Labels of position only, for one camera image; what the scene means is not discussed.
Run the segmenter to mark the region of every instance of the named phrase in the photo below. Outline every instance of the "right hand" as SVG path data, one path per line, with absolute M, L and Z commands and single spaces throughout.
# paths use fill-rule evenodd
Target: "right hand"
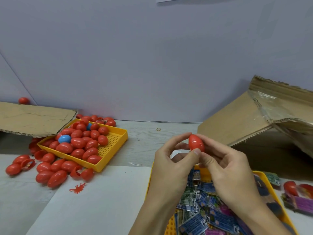
M 222 201 L 239 217 L 264 206 L 247 156 L 204 135 L 197 136 L 205 144 L 205 153 L 200 156 L 202 167 L 209 170 Z

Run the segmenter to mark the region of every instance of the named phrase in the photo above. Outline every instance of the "white wall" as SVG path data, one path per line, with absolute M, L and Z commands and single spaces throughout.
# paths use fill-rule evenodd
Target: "white wall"
M 254 74 L 313 90 L 313 0 L 1 0 L 0 50 L 39 105 L 202 121 Z
M 18 99 L 21 97 L 27 97 L 32 105 L 36 105 L 0 53 L 0 102 L 18 103 Z

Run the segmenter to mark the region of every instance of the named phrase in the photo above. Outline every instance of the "fingernail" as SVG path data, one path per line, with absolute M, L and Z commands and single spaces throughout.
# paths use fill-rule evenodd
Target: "fingernail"
M 200 149 L 195 149 L 195 150 L 194 150 L 194 153 L 197 154 L 197 155 L 199 155 L 200 152 L 201 152 Z

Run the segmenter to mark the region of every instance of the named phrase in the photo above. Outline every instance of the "yellow plastic tray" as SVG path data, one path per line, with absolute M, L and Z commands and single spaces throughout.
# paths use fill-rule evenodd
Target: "yellow plastic tray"
M 200 170 L 201 180 L 203 182 L 210 182 L 212 180 L 210 172 L 209 172 L 208 169 L 206 169 L 206 168 L 199 168 L 198 165 L 195 165 L 195 169 L 196 170 Z M 299 233 L 297 232 L 297 230 L 296 230 L 295 226 L 293 225 L 291 219 L 288 217 L 288 214 L 286 213 L 286 210 L 284 209 L 284 205 L 280 202 L 278 196 L 276 195 L 276 193 L 275 193 L 271 183 L 268 181 L 268 178 L 266 177 L 266 175 L 263 172 L 261 172 L 261 171 L 253 171 L 253 173 L 258 175 L 262 179 L 262 181 L 264 181 L 266 187 L 268 188 L 268 191 L 273 196 L 274 200 L 277 201 L 277 203 L 279 203 L 280 206 L 282 207 L 283 215 L 279 219 L 281 221 L 287 223 L 289 226 L 291 226 L 293 228 L 293 230 L 295 231 L 295 233 L 297 235 L 299 235 Z M 149 184 L 148 184 L 146 196 L 147 196 L 147 193 L 148 193 L 148 190 L 149 190 L 150 180 L 151 180 L 151 174 L 150 174 L 150 179 L 149 179 Z M 164 234 L 165 235 L 176 235 L 176 226 L 175 226 L 174 215 L 168 221 L 168 225 L 166 226 L 166 230 L 165 230 Z
M 65 128 L 68 128 L 71 124 L 73 124 L 75 122 L 79 122 L 79 121 L 80 121 L 80 119 L 74 119 L 70 123 L 68 123 L 65 126 Z M 53 153 L 60 158 L 64 158 L 67 160 L 77 162 L 79 165 L 81 165 L 83 167 L 92 168 L 96 172 L 101 172 L 103 170 L 103 168 L 107 165 L 107 163 L 111 160 L 111 158 L 115 155 L 115 153 L 120 149 L 120 147 L 123 145 L 123 143 L 127 140 L 128 134 L 127 134 L 126 129 L 116 128 L 116 127 L 112 127 L 112 126 L 108 126 L 108 125 L 104 125 L 104 124 L 99 124 L 99 126 L 100 127 L 102 127 L 102 126 L 107 127 L 109 130 L 109 134 L 107 135 L 108 145 L 107 146 L 99 145 L 99 147 L 98 147 L 98 151 L 99 151 L 98 155 L 100 157 L 102 157 L 102 159 L 96 165 L 41 145 L 44 141 L 46 141 L 50 138 L 54 138 L 55 135 L 46 137 L 45 139 L 38 142 L 37 145 L 42 150 L 45 150 L 49 153 Z

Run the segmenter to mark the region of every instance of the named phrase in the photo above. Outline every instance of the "torn cardboard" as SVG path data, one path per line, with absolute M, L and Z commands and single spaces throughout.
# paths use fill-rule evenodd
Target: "torn cardboard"
M 0 102 L 0 131 L 41 138 L 58 134 L 77 110 Z
M 312 91 L 254 76 L 198 133 L 243 151 L 253 170 L 313 180 Z

